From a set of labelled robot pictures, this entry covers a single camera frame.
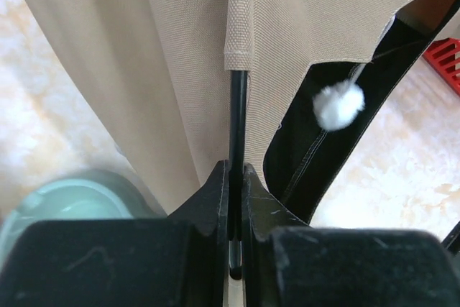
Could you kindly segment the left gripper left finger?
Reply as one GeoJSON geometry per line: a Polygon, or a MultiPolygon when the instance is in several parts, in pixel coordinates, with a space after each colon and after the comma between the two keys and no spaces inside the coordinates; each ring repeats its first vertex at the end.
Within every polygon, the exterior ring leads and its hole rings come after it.
{"type": "Polygon", "coordinates": [[[1,271],[3,306],[222,306],[228,164],[165,218],[40,221],[1,271]]]}

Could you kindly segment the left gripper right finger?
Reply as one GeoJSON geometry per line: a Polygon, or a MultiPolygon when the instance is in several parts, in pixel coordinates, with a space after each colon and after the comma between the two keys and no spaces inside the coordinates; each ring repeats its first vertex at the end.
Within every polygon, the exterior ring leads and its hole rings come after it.
{"type": "Polygon", "coordinates": [[[246,306],[457,306],[459,270],[431,234],[315,229],[247,166],[242,189],[246,306]]]}

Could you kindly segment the black tent pole crossing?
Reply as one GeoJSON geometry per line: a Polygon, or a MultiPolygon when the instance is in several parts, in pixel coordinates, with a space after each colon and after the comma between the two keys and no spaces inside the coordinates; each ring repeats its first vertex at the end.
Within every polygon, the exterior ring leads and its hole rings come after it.
{"type": "Polygon", "coordinates": [[[242,186],[248,72],[231,71],[229,131],[229,274],[242,278],[242,186]]]}

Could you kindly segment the beige fabric pet tent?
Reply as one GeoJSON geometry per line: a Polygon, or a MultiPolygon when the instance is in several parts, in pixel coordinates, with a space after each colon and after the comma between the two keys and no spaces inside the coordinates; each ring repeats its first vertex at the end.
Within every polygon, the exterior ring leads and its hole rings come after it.
{"type": "Polygon", "coordinates": [[[310,221],[459,0],[25,0],[65,71],[167,212],[229,153],[231,71],[248,72],[245,162],[310,221]],[[365,108],[327,132],[313,97],[366,63],[365,108]]]}

